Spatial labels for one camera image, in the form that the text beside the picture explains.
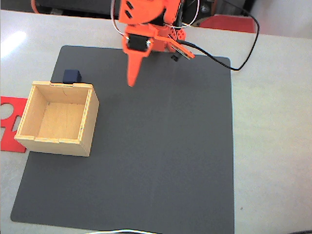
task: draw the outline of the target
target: table surface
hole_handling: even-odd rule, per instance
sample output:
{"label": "table surface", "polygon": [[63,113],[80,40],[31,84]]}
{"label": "table surface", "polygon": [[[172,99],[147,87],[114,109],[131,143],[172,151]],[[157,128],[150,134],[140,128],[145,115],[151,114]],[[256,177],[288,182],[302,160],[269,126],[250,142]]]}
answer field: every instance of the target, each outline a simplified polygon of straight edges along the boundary
{"label": "table surface", "polygon": [[[2,96],[26,98],[32,81],[50,80],[63,45],[121,48],[109,20],[1,10],[1,42],[16,31],[27,36],[1,59]],[[244,60],[254,39],[247,33],[191,27],[186,31],[188,41],[229,57],[233,66]],[[260,35],[244,69],[232,72],[236,234],[312,229],[311,51],[311,39]],[[9,111],[2,106],[1,118]],[[12,222],[28,151],[2,151],[0,157],[2,233],[88,232]]]}

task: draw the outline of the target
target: dark blue cube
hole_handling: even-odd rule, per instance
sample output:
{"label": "dark blue cube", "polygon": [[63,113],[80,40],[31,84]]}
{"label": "dark blue cube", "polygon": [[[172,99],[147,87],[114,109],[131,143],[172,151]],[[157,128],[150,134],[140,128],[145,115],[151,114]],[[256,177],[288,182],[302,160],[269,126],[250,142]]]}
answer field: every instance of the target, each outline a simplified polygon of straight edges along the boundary
{"label": "dark blue cube", "polygon": [[64,84],[81,83],[81,75],[78,70],[65,70],[63,76]]}

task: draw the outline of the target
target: gray mat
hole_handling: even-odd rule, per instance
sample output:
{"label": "gray mat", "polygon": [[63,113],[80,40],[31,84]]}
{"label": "gray mat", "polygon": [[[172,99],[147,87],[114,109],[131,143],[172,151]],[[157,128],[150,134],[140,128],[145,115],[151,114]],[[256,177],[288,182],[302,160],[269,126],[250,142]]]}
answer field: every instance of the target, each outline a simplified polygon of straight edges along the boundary
{"label": "gray mat", "polygon": [[30,152],[11,219],[233,234],[230,71],[205,56],[153,53],[130,88],[126,67],[121,50],[62,47],[52,82],[78,69],[100,100],[91,155]]}

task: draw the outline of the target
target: red object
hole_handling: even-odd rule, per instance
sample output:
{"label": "red object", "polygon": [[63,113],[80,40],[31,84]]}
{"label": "red object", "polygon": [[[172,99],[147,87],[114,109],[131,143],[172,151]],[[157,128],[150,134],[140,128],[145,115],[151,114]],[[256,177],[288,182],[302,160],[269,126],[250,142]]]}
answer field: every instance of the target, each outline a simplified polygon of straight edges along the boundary
{"label": "red object", "polygon": [[[182,0],[121,0],[119,21],[128,24],[122,39],[123,51],[128,55],[128,85],[133,87],[140,71],[142,59],[148,57],[152,50],[174,52],[178,49],[185,56],[193,59],[195,56],[189,50],[176,42],[176,39],[185,39],[183,29],[175,30],[172,25],[176,20]],[[158,26],[147,23],[163,15],[166,25]],[[144,51],[128,47],[131,35],[148,38],[148,46]]]}
{"label": "red object", "polygon": [[201,28],[255,33],[253,18],[244,16],[214,15],[203,21],[199,26]]}
{"label": "red object", "polygon": [[1,105],[11,104],[14,108],[10,117],[1,119],[1,127],[5,127],[1,140],[1,151],[25,153],[26,148],[14,140],[17,130],[14,132],[12,130],[17,116],[22,116],[26,102],[27,98],[1,96]]}

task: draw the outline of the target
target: wooden box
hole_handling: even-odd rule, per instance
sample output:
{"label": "wooden box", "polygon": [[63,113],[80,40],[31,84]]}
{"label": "wooden box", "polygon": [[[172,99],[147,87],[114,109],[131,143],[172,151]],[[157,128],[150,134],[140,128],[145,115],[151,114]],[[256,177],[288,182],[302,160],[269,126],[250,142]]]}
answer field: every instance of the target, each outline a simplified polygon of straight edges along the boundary
{"label": "wooden box", "polygon": [[98,107],[91,84],[34,81],[15,139],[31,151],[88,157]]}

